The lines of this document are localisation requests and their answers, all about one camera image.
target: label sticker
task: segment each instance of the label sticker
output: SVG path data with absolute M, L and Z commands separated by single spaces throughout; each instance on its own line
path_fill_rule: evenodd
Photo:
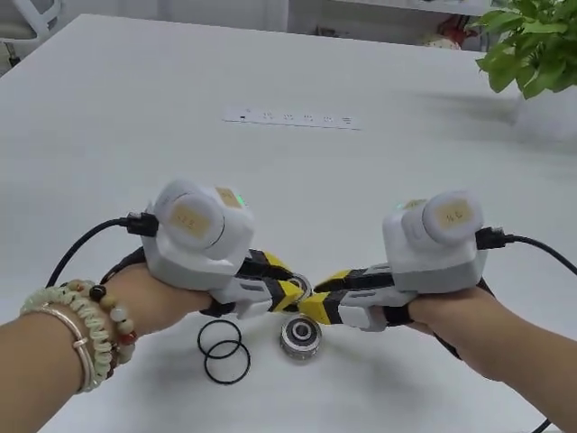
M 170 216 L 173 226 L 182 228 L 196 239 L 202 239 L 210 228 L 210 221 L 195 210 L 184 205 L 177 205 Z
M 418 205 L 421 205 L 425 202 L 426 202 L 426 200 L 423 200 L 423 199 L 411 200 L 403 207 L 403 209 L 411 209 L 411 208 L 417 207 Z
M 453 228 L 468 223 L 473 217 L 469 203 L 463 198 L 438 207 L 435 214 L 441 228 Z
M 243 207 L 238 201 L 238 198 L 236 198 L 234 193 L 229 188 L 217 188 L 216 192 L 218 192 L 218 195 L 223 200 L 223 203 L 228 207 Z

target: silver bangle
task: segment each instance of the silver bangle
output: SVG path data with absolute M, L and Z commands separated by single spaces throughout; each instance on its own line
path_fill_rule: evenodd
M 88 352 L 87 343 L 89 338 L 82 336 L 82 332 L 78 329 L 76 323 L 68 318 L 64 313 L 58 311 L 57 309 L 53 309 L 48 306 L 41 306 L 32 308 L 26 311 L 25 314 L 29 313 L 44 313 L 50 316 L 57 318 L 60 322 L 62 322 L 66 327 L 72 332 L 76 341 L 72 343 L 72 347 L 78 353 L 78 357 L 80 358 L 80 362 L 82 363 L 82 373 L 84 375 L 84 380 L 82 382 L 82 386 L 77 391 L 77 394 L 81 392 L 89 392 L 94 389 L 94 382 L 95 382 L 95 369 L 94 363 L 92 362 L 92 358 L 90 357 L 90 353 Z

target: human hand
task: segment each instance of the human hand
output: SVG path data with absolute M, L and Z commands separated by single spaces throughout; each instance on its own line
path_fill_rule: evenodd
M 474 288 L 445 295 L 421 296 L 408 306 L 410 325 L 440 336 L 454 346 L 474 371 L 499 381 L 495 354 L 510 350 L 522 338 L 526 322 L 485 290 Z
M 138 336 L 171 327 L 188 313 L 210 307 L 203 291 L 170 287 L 153 278 L 145 264 L 128 266 L 106 283 L 106 290 L 126 306 Z

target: black rubber o-ring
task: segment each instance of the black rubber o-ring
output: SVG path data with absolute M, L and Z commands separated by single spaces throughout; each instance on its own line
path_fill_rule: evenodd
M 226 355 L 211 355 L 210 352 L 215 348 L 214 346 L 212 346 L 208 351 L 205 350 L 203 348 L 203 346 L 200 344 L 200 337 L 202 336 L 202 333 L 205 331 L 205 329 L 207 329 L 210 325 L 214 325 L 215 323 L 224 323 L 226 325 L 230 325 L 231 327 L 234 328 L 234 330 L 236 331 L 236 334 L 238 335 L 238 340 L 234 341 L 234 340 L 225 340 L 228 342 L 233 342 L 236 343 L 236 347 L 228 354 Z M 238 326 L 236 326 L 233 322 L 231 322 L 230 320 L 224 320 L 223 318 L 219 318 L 217 320 L 213 320 L 212 322 L 208 322 L 206 323 L 203 327 L 200 328 L 200 331 L 198 331 L 198 336 L 197 336 L 197 345 L 198 345 L 198 349 L 200 350 L 200 352 L 202 353 L 202 355 L 204 355 L 207 358 L 210 359 L 225 359 L 228 358 L 232 355 L 234 355 L 236 353 L 236 351 L 238 350 L 238 348 L 241 346 L 241 343 L 243 342 L 243 334 L 241 334 L 241 330 L 239 329 Z
M 209 359 L 218 359 L 218 358 L 214 358 L 214 357 L 211 358 L 210 353 L 213 350 L 215 350 L 217 347 L 219 347 L 220 345 L 224 345 L 227 343 L 237 344 L 236 348 L 234 349 L 234 352 L 236 352 L 239 347 L 241 347 L 243 349 L 243 351 L 246 353 L 246 368 L 244 369 L 243 374 L 238 376 L 236 379 L 233 379 L 231 381 L 221 381 L 221 380 L 216 379 L 208 370 L 208 360 Z M 235 383 L 240 382 L 248 374 L 250 369 L 251 369 L 251 353 L 249 352 L 249 349 L 246 347 L 246 345 L 244 345 L 244 343 L 241 343 L 240 341 L 235 341 L 235 340 L 220 341 L 220 342 L 216 343 L 215 345 L 213 345 L 210 349 L 208 349 L 208 352 L 206 353 L 206 356 L 205 356 L 205 373 L 211 381 L 213 381 L 214 383 L 218 383 L 219 385 L 234 385 Z

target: power outlet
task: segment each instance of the power outlet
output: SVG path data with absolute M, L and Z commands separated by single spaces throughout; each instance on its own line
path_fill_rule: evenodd
M 223 120 L 241 124 L 283 124 L 313 128 L 361 129 L 348 115 L 319 115 L 289 110 L 260 110 L 255 108 L 229 108 Z

